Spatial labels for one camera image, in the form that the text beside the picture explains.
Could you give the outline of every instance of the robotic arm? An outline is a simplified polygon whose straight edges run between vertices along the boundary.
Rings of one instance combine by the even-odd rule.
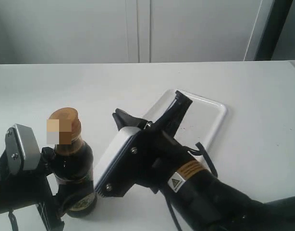
[[[62,231],[68,208],[95,190],[104,197],[123,197],[134,185],[160,191],[172,218],[172,205],[194,230],[295,230],[295,197],[263,204],[220,182],[204,147],[182,146],[175,133],[192,101],[176,92],[168,110],[152,123],[117,109],[113,118],[119,133],[94,168],[94,185],[60,185],[52,195],[46,176],[52,173],[53,150],[39,153],[31,128],[9,128],[0,158],[0,213],[9,212],[17,230],[14,209],[37,205],[48,231]],[[202,155],[209,169],[193,156]]]

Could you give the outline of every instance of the pixelated cap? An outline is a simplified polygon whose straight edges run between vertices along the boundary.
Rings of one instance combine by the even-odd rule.
[[[78,112],[75,108],[65,107],[58,109],[51,114],[49,119],[69,119],[72,124],[72,139],[80,135],[81,123],[78,118]]]

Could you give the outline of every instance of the white tray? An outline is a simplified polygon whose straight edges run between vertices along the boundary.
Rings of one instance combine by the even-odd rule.
[[[222,124],[227,111],[226,107],[220,102],[183,90],[178,91],[189,97],[193,103],[190,105],[174,138],[182,145],[194,149],[197,149],[195,144],[201,142],[205,149],[208,150]],[[176,90],[166,91],[143,118],[155,122],[174,100],[175,92]]]

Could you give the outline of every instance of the white table surface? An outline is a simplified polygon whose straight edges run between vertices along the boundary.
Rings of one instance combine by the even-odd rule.
[[[288,61],[0,65],[0,155],[14,123],[32,127],[40,148],[47,146],[46,119],[70,106],[79,111],[96,164],[117,132],[115,108],[142,116],[167,89],[227,106],[209,150],[220,180],[262,202],[295,195],[295,68]],[[20,231],[45,230],[35,206],[15,215]],[[163,196],[140,186],[124,198],[100,198],[84,219],[62,220],[66,231],[175,230]],[[0,215],[4,230],[11,230],[7,214]]]

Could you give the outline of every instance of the white cabinet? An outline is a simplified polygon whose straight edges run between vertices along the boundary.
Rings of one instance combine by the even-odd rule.
[[[0,63],[253,60],[273,0],[0,0]]]

